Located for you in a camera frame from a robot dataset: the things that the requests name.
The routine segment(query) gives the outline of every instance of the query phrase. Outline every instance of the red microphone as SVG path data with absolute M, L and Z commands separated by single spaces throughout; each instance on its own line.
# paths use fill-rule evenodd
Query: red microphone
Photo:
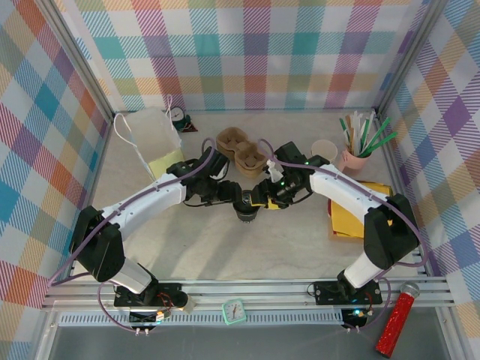
M 413 301 L 420 295 L 419 287 L 411 281 L 403 283 L 402 286 L 400 286 L 400 292 L 401 294 L 398 297 L 397 304 L 395 304 L 387 325 L 378 343 L 376 343 L 375 348 L 376 351 L 387 359 L 390 359 L 395 345 L 397 345 L 398 337 L 407 320 Z

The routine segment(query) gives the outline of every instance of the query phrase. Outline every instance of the paper cup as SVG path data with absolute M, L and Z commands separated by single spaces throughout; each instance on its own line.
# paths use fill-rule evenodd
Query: paper cup
M 368 157 L 356 157 L 348 152 L 348 150 L 343 150 L 338 161 L 337 168 L 342 173 L 349 173 L 350 175 L 355 175 L 360 173 L 360 170 L 363 169 L 365 164 L 368 161 Z
M 333 142 L 322 139 L 313 143 L 311 153 L 312 156 L 320 155 L 322 158 L 330 161 L 330 163 L 333 164 L 337 158 L 338 149 Z

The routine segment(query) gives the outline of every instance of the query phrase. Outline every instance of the table surface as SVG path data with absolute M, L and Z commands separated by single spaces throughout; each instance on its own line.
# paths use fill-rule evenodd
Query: table surface
M 185 158 L 198 158 L 206 137 L 236 126 L 250 140 L 266 138 L 274 149 L 292 140 L 310 156 L 319 139 L 344 148 L 339 116 L 345 112 L 264 112 L 193 114 L 197 133 L 183 133 Z M 264 175 L 245 178 L 234 166 L 226 179 L 253 188 Z M 390 185 L 381 151 L 375 151 L 358 180 Z M 93 206 L 117 203 L 150 183 L 135 151 L 114 133 L 106 148 Z M 158 279 L 299 279 L 332 278 L 361 253 L 362 244 L 329 239 L 327 199 L 313 195 L 282 211 L 260 209 L 253 223 L 240 222 L 230 204 L 208 208 L 173 206 L 146 222 L 124 242 L 125 255 Z M 81 266 L 75 273 L 82 271 Z M 388 276 L 416 276 L 398 266 Z

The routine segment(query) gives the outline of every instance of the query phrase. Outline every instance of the green alarm clock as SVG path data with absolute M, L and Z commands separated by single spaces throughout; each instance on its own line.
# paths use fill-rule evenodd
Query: green alarm clock
M 227 325 L 242 323 L 247 319 L 247 313 L 243 307 L 242 300 L 236 298 L 229 300 L 222 305 L 223 321 Z

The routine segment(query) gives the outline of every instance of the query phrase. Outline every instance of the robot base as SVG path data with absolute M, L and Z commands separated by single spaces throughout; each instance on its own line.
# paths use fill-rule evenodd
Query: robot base
M 316 281 L 313 283 L 315 302 L 317 305 L 379 305 L 382 304 L 380 286 L 375 281 L 369 281 L 361 289 L 345 296 L 338 289 L 337 281 Z

